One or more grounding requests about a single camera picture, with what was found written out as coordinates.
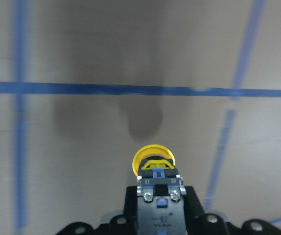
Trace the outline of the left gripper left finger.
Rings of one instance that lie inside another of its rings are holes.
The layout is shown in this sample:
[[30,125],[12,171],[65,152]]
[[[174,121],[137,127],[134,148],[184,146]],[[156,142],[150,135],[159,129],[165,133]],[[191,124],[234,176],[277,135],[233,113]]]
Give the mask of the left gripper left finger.
[[137,225],[137,213],[138,213],[138,196],[137,186],[128,186],[125,193],[125,201],[123,207],[123,215],[128,222]]

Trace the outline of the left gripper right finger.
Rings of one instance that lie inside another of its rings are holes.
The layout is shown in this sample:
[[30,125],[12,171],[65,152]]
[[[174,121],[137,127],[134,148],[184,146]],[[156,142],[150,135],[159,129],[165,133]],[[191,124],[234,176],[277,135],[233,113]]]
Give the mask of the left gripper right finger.
[[193,220],[205,214],[201,202],[195,192],[194,187],[185,186],[186,195],[184,196],[185,220]]

